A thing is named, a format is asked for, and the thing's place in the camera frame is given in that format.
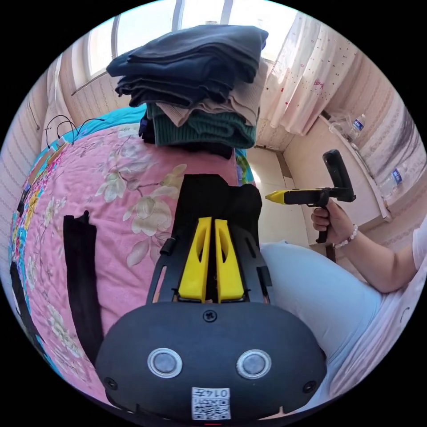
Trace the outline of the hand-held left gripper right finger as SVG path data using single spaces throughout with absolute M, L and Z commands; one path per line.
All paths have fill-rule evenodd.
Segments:
M 218 302 L 241 300 L 244 288 L 228 222 L 214 220 L 214 232 Z

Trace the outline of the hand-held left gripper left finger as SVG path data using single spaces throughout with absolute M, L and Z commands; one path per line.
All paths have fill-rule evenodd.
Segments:
M 181 300 L 205 301 L 209 269 L 212 218 L 199 218 L 182 273 L 178 295 Z

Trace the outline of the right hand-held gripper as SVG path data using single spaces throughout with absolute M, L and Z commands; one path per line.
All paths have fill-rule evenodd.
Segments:
M 351 187 L 328 187 L 321 189 L 276 190 L 265 196 L 265 199 L 281 205 L 307 205 L 308 207 L 326 207 L 330 199 L 351 203 L 356 196 Z M 327 233 L 319 232 L 316 243 L 327 242 Z

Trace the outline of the person's right hand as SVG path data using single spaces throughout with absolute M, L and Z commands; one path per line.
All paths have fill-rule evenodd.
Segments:
M 358 226 L 353 224 L 345 211 L 332 199 L 326 207 L 316 207 L 311 214 L 315 230 L 327 233 L 327 242 L 341 248 L 353 241 Z

